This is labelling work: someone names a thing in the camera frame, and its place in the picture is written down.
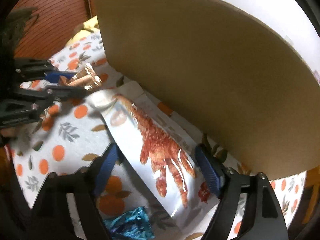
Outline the gold foil snack packet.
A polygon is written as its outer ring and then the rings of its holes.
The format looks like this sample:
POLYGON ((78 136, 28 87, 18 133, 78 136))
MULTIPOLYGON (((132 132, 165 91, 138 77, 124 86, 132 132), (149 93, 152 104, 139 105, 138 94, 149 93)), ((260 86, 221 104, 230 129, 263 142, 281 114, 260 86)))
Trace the gold foil snack packet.
POLYGON ((87 91, 91 91, 99 88, 102 85, 102 80, 96 74, 92 65, 90 63, 86 63, 84 68, 70 79, 67 79, 65 76, 60 76, 59 84, 71 87, 81 87, 87 91))

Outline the white chicken feet snack pack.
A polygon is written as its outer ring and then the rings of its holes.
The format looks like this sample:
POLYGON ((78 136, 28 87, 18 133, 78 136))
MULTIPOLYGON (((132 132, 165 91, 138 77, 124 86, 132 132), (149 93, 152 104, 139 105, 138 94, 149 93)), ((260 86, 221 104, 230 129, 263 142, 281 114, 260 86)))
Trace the white chicken feet snack pack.
POLYGON ((144 184, 174 219, 202 216, 216 204, 195 163, 195 142, 130 81, 100 90, 88 103, 144 184))

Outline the blue foil candy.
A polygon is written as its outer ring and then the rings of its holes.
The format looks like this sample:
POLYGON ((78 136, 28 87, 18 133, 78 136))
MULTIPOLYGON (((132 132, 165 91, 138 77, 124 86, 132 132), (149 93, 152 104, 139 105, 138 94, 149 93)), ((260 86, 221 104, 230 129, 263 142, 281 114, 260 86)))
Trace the blue foil candy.
POLYGON ((145 207, 137 207, 118 217, 104 220, 112 239, 154 239, 154 233, 145 207))

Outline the orange print tablecloth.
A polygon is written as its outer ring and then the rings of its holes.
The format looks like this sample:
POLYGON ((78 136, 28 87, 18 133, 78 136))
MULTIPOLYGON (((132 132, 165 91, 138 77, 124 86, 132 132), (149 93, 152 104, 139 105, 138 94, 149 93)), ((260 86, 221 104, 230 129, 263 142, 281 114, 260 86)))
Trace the orange print tablecloth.
MULTIPOLYGON (((102 89, 114 89, 121 83, 130 82, 127 77, 116 72, 108 64, 100 31, 92 34, 84 33, 85 31, 80 31, 79 36, 67 43, 69 46, 50 59, 53 65, 61 71, 76 71, 81 70, 85 63, 90 63, 102 80, 102 89)), ((143 104, 143 109, 156 118, 157 123, 188 150, 188 153, 196 143, 201 142, 201 130, 170 110, 153 95, 144 92, 139 100, 143 104)), ((95 158, 103 155, 111 142, 113 142, 111 135, 99 113, 85 100, 55 102, 44 111, 44 117, 38 124, 24 126, 17 139, 10 143, 10 149, 17 178, 29 207, 33 207, 41 186, 50 172, 62 176, 73 174, 79 168, 91 165, 95 158)), ((222 160, 226 159, 226 165, 231 165, 240 174, 252 175, 249 168, 234 159, 212 139, 209 139, 209 143, 212 150, 215 150, 215 155, 222 157, 222 160)), ((171 218, 162 206, 164 200, 158 200, 158 197, 150 192, 120 153, 112 171, 106 173, 104 168, 101 172, 104 187, 96 197, 95 203, 99 215, 110 231, 116 229, 115 225, 112 225, 116 219, 119 221, 117 222, 119 226, 124 226, 124 222, 120 222, 120 217, 129 219, 135 210, 144 209, 144 213, 148 214, 150 230, 152 230, 150 236, 155 236, 154 239, 201 239, 217 208, 211 205, 214 201, 217 202, 217 199, 209 194, 206 184, 199 186, 199 197, 195 202, 195 207, 199 207, 195 211, 200 211, 196 217, 199 221, 192 224, 192 229, 185 233, 178 228, 177 218, 171 218)), ((297 212, 305 179, 306 172, 303 172, 270 181, 282 208, 287 227, 290 226, 297 212)), ((78 218, 73 198, 74 195, 67 194, 75 233, 78 237, 86 239, 81 232, 83 226, 78 218)), ((236 237, 239 232, 246 198, 246 194, 240 195, 239 206, 228 239, 236 237)))

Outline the yellow plush toy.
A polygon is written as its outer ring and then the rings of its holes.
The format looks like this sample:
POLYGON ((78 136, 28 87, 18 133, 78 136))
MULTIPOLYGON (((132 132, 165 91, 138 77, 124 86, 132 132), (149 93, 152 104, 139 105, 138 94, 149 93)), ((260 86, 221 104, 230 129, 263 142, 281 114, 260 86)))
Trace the yellow plush toy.
POLYGON ((99 24, 97 16, 94 16, 93 18, 90 18, 84 23, 78 24, 72 32, 71 40, 78 41, 83 37, 86 37, 87 35, 91 33, 96 33, 99 31, 99 24))

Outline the wooden louvered wardrobe door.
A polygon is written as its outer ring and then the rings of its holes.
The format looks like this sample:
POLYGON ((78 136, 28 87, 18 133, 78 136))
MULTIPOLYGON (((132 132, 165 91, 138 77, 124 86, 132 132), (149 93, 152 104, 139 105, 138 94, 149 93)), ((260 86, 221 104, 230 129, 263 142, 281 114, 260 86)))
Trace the wooden louvered wardrobe door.
POLYGON ((48 59, 75 35, 80 24, 95 16, 93 0, 19 0, 15 8, 36 7, 16 57, 48 59))

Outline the brown cardboard box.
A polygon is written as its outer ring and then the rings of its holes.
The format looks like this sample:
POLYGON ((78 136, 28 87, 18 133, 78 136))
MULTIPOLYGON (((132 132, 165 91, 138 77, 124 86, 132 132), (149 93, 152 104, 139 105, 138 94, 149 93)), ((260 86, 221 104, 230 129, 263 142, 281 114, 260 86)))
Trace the brown cardboard box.
POLYGON ((319 84, 275 31, 221 0, 94 0, 105 54, 253 171, 319 165, 319 84))

